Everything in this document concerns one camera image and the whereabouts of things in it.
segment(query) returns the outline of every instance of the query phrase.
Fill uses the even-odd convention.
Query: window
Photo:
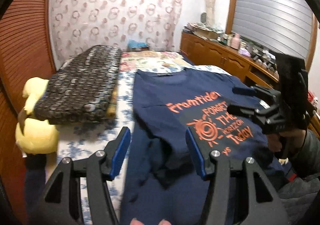
[[[235,0],[234,8],[232,32],[275,52],[308,57],[314,23],[305,0]]]

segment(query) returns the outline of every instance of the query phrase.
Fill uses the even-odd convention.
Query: pink bottle
[[[240,35],[235,34],[234,38],[232,39],[231,47],[238,50],[240,46]]]

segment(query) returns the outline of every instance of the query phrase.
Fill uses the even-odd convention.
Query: silver bolt
[[[64,159],[62,159],[62,163],[64,163],[64,164],[69,164],[70,161],[71,161],[71,158],[64,158]]]
[[[247,157],[245,160],[247,161],[248,164],[254,163],[254,159],[252,157]]]
[[[213,151],[211,151],[211,156],[218,157],[218,156],[220,156],[220,152],[218,150],[213,150]]]
[[[96,152],[96,156],[97,156],[97,157],[103,157],[104,154],[105,154],[105,153],[104,153],[103,150],[99,150],[99,151]]]

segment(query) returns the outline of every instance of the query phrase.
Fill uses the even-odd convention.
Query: human hand
[[[280,152],[282,144],[280,142],[280,136],[287,138],[289,143],[289,152],[294,155],[303,146],[304,138],[306,135],[305,130],[293,129],[290,131],[280,132],[279,134],[267,135],[268,148],[273,152]]]
[[[130,225],[144,225],[144,224],[141,221],[137,221],[137,219],[134,218],[130,222]],[[162,221],[159,222],[159,225],[171,225],[171,223],[169,221],[162,220]]]

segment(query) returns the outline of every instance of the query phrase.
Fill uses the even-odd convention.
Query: wooden wardrobe
[[[25,167],[15,145],[22,90],[32,77],[55,73],[48,30],[49,0],[13,0],[0,20],[0,176],[14,214],[26,224]]]

